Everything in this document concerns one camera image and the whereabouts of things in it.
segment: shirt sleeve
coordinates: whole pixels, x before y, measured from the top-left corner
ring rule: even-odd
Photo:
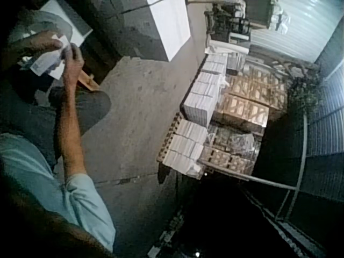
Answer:
[[[92,179],[75,174],[67,180],[66,188],[79,225],[112,252],[116,230]]]

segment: concrete floor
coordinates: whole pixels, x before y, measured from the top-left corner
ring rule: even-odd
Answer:
[[[109,114],[82,138],[86,167],[117,229],[114,251],[144,257],[195,180],[170,172],[159,183],[157,154],[204,59],[203,12],[188,6],[191,38],[171,62],[123,57],[101,84]]]

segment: white paper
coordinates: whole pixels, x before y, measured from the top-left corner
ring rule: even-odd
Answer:
[[[38,76],[41,76],[46,70],[48,70],[53,64],[59,61],[61,53],[64,48],[69,46],[68,39],[65,35],[63,35],[60,39],[58,36],[53,35],[52,39],[58,39],[62,42],[63,46],[61,49],[47,52],[42,54],[30,67],[30,69],[37,74]]]
[[[70,42],[76,44],[78,47],[80,47],[85,38],[93,31],[92,28],[88,26],[88,24],[65,1],[57,2],[56,0],[50,0],[41,8],[41,11],[58,15],[68,22],[73,29]],[[49,73],[49,75],[59,80],[64,69],[65,64],[61,62],[58,67]]]

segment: man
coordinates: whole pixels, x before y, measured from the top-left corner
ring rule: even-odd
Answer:
[[[57,33],[42,32],[3,49],[2,71],[23,56],[59,49],[61,43],[52,39],[54,34]],[[106,115],[110,101],[103,92],[76,89],[84,64],[76,45],[71,44],[65,49],[63,57],[66,65],[64,87],[53,89],[49,96],[54,107],[26,103],[8,80],[1,82],[1,197],[5,198],[3,203],[8,203],[11,211],[2,215],[11,220],[18,217],[21,221],[10,224],[8,234],[22,235],[30,231],[30,236],[47,241],[47,246],[55,248],[56,253],[48,257],[59,257],[63,250],[70,250],[71,254],[76,246],[89,250],[85,252],[89,256],[96,257],[92,254],[96,249],[104,254],[98,257],[107,257],[108,251],[103,250],[95,239],[112,251],[115,229],[105,204],[87,175],[81,135]],[[52,172],[60,155],[64,184],[60,184]]]

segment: dark gray pants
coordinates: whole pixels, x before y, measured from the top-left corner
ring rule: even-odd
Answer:
[[[62,88],[53,88],[49,100],[54,107],[31,105],[23,101],[6,82],[0,85],[0,132],[25,137],[33,143],[53,168],[61,156],[56,138],[56,122],[63,97]],[[109,111],[111,102],[102,91],[78,90],[76,108],[80,132],[83,135]]]

